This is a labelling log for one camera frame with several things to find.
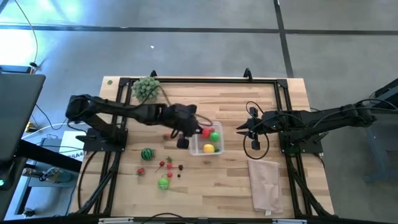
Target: plastic bin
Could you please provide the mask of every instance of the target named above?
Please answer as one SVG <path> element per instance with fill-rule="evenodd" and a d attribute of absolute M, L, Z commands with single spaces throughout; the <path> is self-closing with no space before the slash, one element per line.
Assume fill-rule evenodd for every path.
<path fill-rule="evenodd" d="M 220 155 L 224 152 L 224 137 L 223 137 L 223 127 L 220 122 L 214 121 L 212 127 L 205 126 L 203 128 L 214 128 L 220 134 L 220 140 L 217 142 L 210 141 L 210 138 L 202 138 L 200 134 L 195 134 L 190 138 L 189 152 L 194 156 L 212 156 Z M 205 153 L 203 146 L 205 144 L 212 144 L 214 147 L 220 149 L 219 152 Z"/>

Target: gray floor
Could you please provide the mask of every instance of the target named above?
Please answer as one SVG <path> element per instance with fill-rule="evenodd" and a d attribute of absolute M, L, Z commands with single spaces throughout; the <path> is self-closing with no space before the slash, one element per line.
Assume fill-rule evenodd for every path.
<path fill-rule="evenodd" d="M 19 2 L 36 25 L 277 28 L 271 0 Z M 398 29 L 395 0 L 280 0 L 280 7 L 286 29 Z M 0 24 L 26 24 L 14 1 L 0 14 Z M 278 34 L 37 31 L 37 37 L 38 73 L 47 76 L 38 104 L 54 123 L 63 121 L 70 95 L 98 94 L 105 75 L 148 75 L 154 69 L 159 75 L 240 77 L 249 67 L 256 77 L 287 76 Z M 32 60 L 31 31 L 0 29 L 0 39 L 0 64 Z M 354 103 L 397 78 L 398 35 L 287 35 L 287 45 L 294 77 L 305 79 L 314 108 Z M 39 111 L 34 116 L 47 125 Z M 47 133 L 62 135 L 48 130 L 29 140 Z M 332 131 L 322 144 L 336 214 L 398 222 L 398 182 L 362 180 L 374 171 L 364 130 Z M 53 197 L 33 194 L 33 207 L 43 194 Z"/>

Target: beige towel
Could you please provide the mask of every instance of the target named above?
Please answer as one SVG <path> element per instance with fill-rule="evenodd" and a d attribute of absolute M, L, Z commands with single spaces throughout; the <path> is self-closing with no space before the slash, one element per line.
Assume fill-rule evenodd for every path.
<path fill-rule="evenodd" d="M 255 211 L 282 213 L 282 189 L 277 162 L 248 159 L 251 195 Z"/>

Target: wooden tabletop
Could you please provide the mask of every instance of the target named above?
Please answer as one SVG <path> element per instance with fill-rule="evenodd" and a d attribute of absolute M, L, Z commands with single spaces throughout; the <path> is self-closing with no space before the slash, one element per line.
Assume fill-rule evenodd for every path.
<path fill-rule="evenodd" d="M 115 100 L 119 78 L 104 77 L 99 96 Z M 309 110 L 304 80 L 287 80 L 293 110 Z M 162 87 L 171 103 L 195 104 L 198 106 L 198 114 L 219 121 L 223 125 L 225 152 L 218 156 L 192 156 L 188 150 L 177 149 L 176 141 L 162 139 L 162 135 L 170 133 L 171 129 L 145 126 L 128 119 L 129 137 L 120 161 L 112 216 L 149 217 L 162 212 L 172 212 L 183 217 L 264 218 L 263 212 L 255 212 L 253 209 L 247 157 L 242 147 L 243 136 L 236 134 L 235 129 L 249 118 L 245 109 L 247 101 L 255 101 L 264 111 L 276 110 L 273 86 L 250 83 L 163 83 Z M 165 102 L 162 94 L 158 96 L 157 102 Z M 138 102 L 132 98 L 131 104 L 136 105 Z M 109 115 L 103 114 L 102 118 L 110 122 Z M 246 148 L 253 156 L 260 156 L 266 148 L 265 138 L 260 137 L 259 140 L 261 151 L 253 151 L 250 141 L 246 141 Z M 263 159 L 280 164 L 284 205 L 282 214 L 270 217 L 293 218 L 285 157 L 280 152 L 277 135 L 270 134 L 269 140 L 269 153 Z M 141 159 L 140 153 L 145 147 L 155 149 L 154 160 Z M 89 155 L 85 156 L 83 165 Z M 160 190 L 157 188 L 157 181 L 167 171 L 162 168 L 155 173 L 155 170 L 159 162 L 167 156 L 173 159 L 174 176 L 169 189 Z M 103 157 L 104 153 L 97 153 L 88 165 L 81 186 L 82 203 L 98 185 Z M 308 188 L 324 208 L 333 213 L 321 161 L 312 154 L 303 154 L 302 157 Z M 184 166 L 183 171 L 178 170 L 179 164 Z M 136 171 L 140 167 L 145 168 L 146 174 L 137 177 Z M 104 191 L 102 210 L 106 204 L 108 187 L 109 184 Z M 300 208 L 304 211 L 301 191 L 298 191 L 298 197 Z M 76 198 L 75 194 L 71 212 L 77 210 Z"/>

